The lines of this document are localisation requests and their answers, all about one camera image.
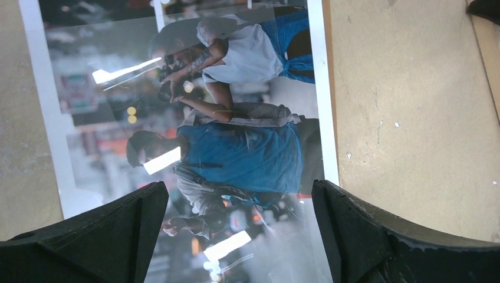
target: wooden edge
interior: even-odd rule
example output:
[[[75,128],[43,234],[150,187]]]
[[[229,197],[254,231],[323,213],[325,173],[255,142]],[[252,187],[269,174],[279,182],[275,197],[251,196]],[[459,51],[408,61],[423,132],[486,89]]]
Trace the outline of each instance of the wooden edge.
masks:
[[[335,151],[337,152],[337,170],[338,182],[341,185],[340,167],[338,166],[338,134],[337,134],[337,108],[335,103],[335,75],[333,67],[333,36],[332,36],[332,20],[331,20],[331,1],[323,0],[323,19],[325,25],[325,42],[327,46],[328,73],[330,75],[330,100],[331,100],[331,116],[333,118],[333,130],[335,137]]]
[[[500,123],[500,47],[498,45],[495,26],[487,19],[476,16],[471,17],[486,77],[488,78],[491,96],[496,108],[496,116]]]

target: blue cloth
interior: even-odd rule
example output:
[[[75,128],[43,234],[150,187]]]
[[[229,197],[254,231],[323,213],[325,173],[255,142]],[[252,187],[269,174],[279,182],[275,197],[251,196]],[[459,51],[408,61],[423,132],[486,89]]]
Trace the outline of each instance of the blue cloth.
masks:
[[[298,75],[291,72],[291,70],[314,71],[312,54],[303,55],[290,60],[285,58],[285,53],[293,37],[299,32],[309,29],[307,10],[303,9],[298,12],[277,17],[261,23],[261,27],[271,40],[271,44],[276,54],[278,54],[279,60],[283,64],[284,70],[280,76],[314,84],[314,77]]]
[[[297,193],[303,159],[298,128],[242,127],[220,123],[184,126],[184,166],[208,181],[256,193]]]

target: black pants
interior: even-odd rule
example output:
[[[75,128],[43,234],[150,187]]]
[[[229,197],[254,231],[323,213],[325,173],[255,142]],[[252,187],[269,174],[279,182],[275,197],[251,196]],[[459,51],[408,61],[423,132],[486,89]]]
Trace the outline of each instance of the black pants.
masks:
[[[297,127],[304,157],[300,193],[309,195],[313,189],[313,181],[325,179],[320,121],[302,118],[302,122],[298,123]]]

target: rolled-up sleeve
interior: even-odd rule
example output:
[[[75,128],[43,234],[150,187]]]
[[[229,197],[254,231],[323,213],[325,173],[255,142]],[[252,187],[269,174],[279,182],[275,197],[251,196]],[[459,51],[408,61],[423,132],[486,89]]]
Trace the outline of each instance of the rolled-up sleeve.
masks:
[[[194,218],[203,222],[203,228],[199,231],[191,231],[193,234],[209,239],[212,233],[217,233],[224,228],[227,214],[221,196],[215,194],[213,189],[180,176],[177,177],[177,185],[191,206],[199,210],[199,216]]]

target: photograph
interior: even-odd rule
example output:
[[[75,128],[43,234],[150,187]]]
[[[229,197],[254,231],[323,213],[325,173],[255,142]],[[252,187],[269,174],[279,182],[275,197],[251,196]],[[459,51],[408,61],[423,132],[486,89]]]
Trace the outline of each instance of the photograph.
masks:
[[[164,182],[146,282],[331,282],[308,1],[32,2],[64,219]]]

